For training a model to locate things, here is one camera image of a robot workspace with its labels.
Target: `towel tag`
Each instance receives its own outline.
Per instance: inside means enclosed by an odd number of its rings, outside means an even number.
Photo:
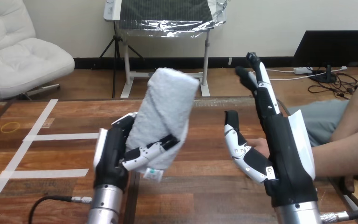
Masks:
[[[163,173],[163,170],[147,168],[145,174],[143,175],[143,178],[156,182],[161,182],[161,178],[163,178]]]

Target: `white towel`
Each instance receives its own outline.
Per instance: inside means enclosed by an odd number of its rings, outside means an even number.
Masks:
[[[169,134],[180,142],[137,169],[141,173],[146,168],[165,170],[172,164],[186,140],[189,116],[199,81],[180,71],[160,68],[150,78],[147,86],[146,96],[126,142],[127,150],[156,142]]]

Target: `human hand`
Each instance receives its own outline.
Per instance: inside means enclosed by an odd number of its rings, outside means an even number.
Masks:
[[[259,151],[261,154],[263,154],[265,157],[269,157],[269,149],[266,139],[246,139],[248,141],[248,146],[252,146],[257,151]]]

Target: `stand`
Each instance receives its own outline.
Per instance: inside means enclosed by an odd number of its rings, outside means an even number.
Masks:
[[[134,78],[136,77],[151,77],[154,72],[133,72],[130,71],[130,59],[128,56],[128,48],[134,51],[127,43],[127,40],[123,41],[124,44],[124,64],[125,64],[125,77],[126,82],[121,93],[120,98],[128,98],[131,92],[132,84],[134,83]],[[187,73],[188,75],[197,78],[200,80],[201,94],[203,97],[209,97],[209,87],[207,82],[207,71],[208,71],[208,59],[209,59],[209,30],[207,31],[207,38],[205,40],[205,52],[204,52],[204,69],[199,73]]]
[[[329,64],[326,66],[326,71],[320,71],[320,70],[313,71],[312,75],[316,75],[320,73],[326,73],[326,74],[319,75],[319,76],[311,76],[309,78],[319,83],[334,83],[337,81],[337,76],[331,72],[331,65]]]
[[[95,70],[97,68],[99,68],[101,66],[101,60],[102,57],[104,56],[104,54],[106,53],[106,51],[109,49],[109,47],[112,45],[112,43],[115,43],[115,49],[114,49],[114,59],[113,59],[113,93],[112,93],[112,98],[115,97],[115,85],[116,85],[116,62],[117,59],[119,59],[120,61],[120,48],[118,46],[118,42],[121,41],[123,42],[123,39],[117,34],[117,30],[116,30],[116,22],[113,22],[113,28],[115,30],[115,34],[113,35],[112,40],[110,41],[110,43],[106,46],[105,50],[103,50],[102,54],[100,55],[99,59],[98,59],[98,65],[97,63],[95,63],[93,65],[93,67],[91,68],[91,70]],[[128,45],[128,48],[130,48],[139,58],[141,58],[143,61],[145,60],[134,48],[132,48],[130,45]]]

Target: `wooden table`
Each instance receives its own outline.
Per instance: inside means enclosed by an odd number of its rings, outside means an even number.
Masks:
[[[25,223],[33,203],[45,194],[92,196],[98,129],[109,128],[112,121],[137,111],[140,103],[52,100],[17,101],[6,106],[0,116],[0,224]],[[247,178],[228,153],[223,125],[224,111],[229,109],[238,111],[245,137],[264,137],[252,98],[195,100],[186,143],[162,182],[131,174],[121,223],[276,223],[264,186]],[[88,133],[89,139],[63,135],[77,133]],[[48,140],[53,137],[65,140]],[[70,170],[74,175],[73,169],[89,170],[73,177],[41,172]],[[319,180],[315,185],[321,212],[347,209],[330,182]],[[83,224],[88,210],[87,205],[46,201],[36,209],[34,224]]]

